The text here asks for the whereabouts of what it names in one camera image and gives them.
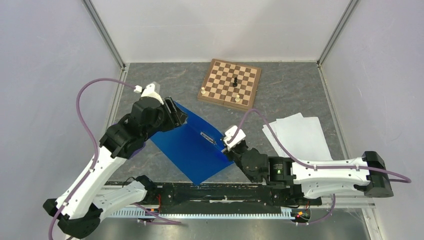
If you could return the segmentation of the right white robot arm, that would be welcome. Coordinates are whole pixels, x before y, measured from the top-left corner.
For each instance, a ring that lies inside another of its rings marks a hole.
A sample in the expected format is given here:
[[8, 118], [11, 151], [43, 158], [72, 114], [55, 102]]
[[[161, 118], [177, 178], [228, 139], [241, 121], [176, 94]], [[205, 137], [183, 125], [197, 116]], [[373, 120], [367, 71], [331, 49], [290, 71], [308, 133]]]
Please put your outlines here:
[[362, 192], [366, 197], [394, 196], [384, 160], [375, 151], [361, 157], [336, 160], [294, 161], [289, 157], [268, 156], [240, 142], [226, 156], [252, 183], [263, 183], [272, 189], [288, 189], [289, 199], [302, 204], [307, 199], [324, 195]]

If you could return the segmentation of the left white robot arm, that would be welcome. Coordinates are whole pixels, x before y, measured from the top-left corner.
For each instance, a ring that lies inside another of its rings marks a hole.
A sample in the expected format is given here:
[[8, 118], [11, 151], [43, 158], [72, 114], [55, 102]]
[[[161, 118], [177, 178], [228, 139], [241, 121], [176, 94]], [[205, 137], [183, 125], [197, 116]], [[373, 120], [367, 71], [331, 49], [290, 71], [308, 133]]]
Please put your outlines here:
[[58, 226], [71, 238], [90, 235], [111, 213], [133, 203], [153, 203], [157, 186], [146, 175], [138, 176], [127, 187], [96, 198], [110, 176], [145, 146], [158, 132], [182, 126], [188, 115], [170, 97], [157, 100], [141, 97], [131, 112], [111, 125], [95, 146], [95, 153], [77, 180], [62, 196], [45, 201], [43, 208], [53, 217], [51, 227]]

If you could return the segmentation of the white paper stack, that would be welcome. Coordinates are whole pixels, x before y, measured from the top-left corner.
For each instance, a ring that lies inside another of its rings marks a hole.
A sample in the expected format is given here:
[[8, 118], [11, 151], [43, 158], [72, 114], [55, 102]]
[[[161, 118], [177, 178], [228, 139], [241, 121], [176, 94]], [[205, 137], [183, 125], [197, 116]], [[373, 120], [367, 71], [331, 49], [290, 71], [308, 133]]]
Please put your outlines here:
[[271, 122], [270, 127], [280, 143], [297, 159], [331, 161], [318, 117], [304, 117], [300, 112]]

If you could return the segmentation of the blue folder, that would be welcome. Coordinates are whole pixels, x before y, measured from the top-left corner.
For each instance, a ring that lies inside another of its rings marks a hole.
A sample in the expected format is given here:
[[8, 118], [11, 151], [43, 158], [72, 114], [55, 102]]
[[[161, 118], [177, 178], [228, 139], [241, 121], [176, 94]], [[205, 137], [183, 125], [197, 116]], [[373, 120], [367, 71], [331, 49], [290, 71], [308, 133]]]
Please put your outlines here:
[[[150, 140], [195, 185], [199, 185], [234, 162], [222, 152], [225, 149], [223, 134], [206, 120], [177, 103], [188, 118], [180, 127], [167, 132], [157, 132]], [[211, 144], [200, 133], [214, 140]]]

